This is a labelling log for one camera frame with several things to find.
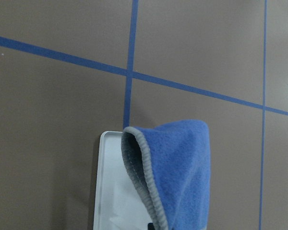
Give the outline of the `blue microfiber towel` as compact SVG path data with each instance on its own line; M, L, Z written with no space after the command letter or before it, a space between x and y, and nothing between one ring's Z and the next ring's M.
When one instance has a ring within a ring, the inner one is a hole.
M126 127L121 152L127 174L156 230L207 228L211 166L205 122Z

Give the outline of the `white and wooden towel rack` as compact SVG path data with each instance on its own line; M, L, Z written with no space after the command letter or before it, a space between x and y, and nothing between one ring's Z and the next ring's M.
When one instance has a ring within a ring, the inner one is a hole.
M125 169L121 136L121 132L105 131L100 137L93 229L154 230Z

